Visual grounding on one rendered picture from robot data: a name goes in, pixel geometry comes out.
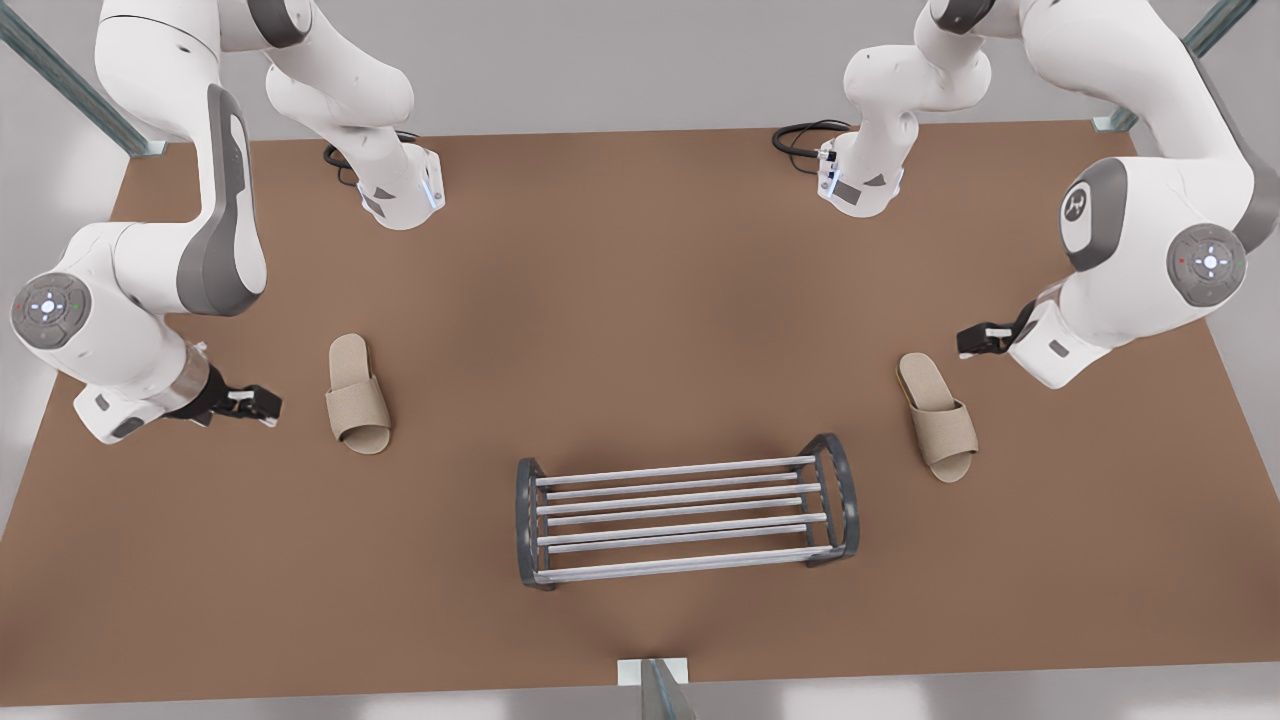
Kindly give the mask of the beige open-toe slipper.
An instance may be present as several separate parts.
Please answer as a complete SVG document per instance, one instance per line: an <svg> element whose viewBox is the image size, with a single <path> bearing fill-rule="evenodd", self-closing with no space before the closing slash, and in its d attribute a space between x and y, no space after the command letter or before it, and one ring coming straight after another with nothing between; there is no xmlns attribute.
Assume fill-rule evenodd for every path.
<svg viewBox="0 0 1280 720"><path fill-rule="evenodd" d="M968 406L954 397L940 369L925 354L901 356L896 377L909 402L923 462L943 483L960 480L979 451Z"/></svg>
<svg viewBox="0 0 1280 720"><path fill-rule="evenodd" d="M334 340L328 354L326 411L335 439L356 454L380 454L390 442L392 419L366 340L356 333Z"/></svg>

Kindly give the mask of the silver frame post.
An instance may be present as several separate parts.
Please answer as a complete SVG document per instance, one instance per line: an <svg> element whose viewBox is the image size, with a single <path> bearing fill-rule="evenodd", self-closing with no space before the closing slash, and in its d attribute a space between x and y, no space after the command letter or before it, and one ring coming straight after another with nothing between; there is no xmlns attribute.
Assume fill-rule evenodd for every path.
<svg viewBox="0 0 1280 720"><path fill-rule="evenodd" d="M6 0L0 0L0 40L131 158L165 152L165 142L145 138Z"/></svg>
<svg viewBox="0 0 1280 720"><path fill-rule="evenodd" d="M687 659L622 659L616 669L617 685L639 688L641 720L698 720L684 692Z"/></svg>
<svg viewBox="0 0 1280 720"><path fill-rule="evenodd" d="M1187 50L1197 59L1204 55L1236 26L1260 0L1216 0L1201 19L1181 37ZM1116 108L1106 117L1091 119L1098 133L1126 133L1132 131L1139 115L1128 108Z"/></svg>

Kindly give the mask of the grey metal shoe rack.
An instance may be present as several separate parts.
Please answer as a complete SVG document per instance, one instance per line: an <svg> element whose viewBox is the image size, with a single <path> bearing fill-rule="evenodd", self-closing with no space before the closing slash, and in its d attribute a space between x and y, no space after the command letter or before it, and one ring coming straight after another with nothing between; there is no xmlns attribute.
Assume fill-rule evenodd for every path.
<svg viewBox="0 0 1280 720"><path fill-rule="evenodd" d="M575 582L854 557L861 514L837 436L788 457L553 477L516 470L521 582Z"/></svg>

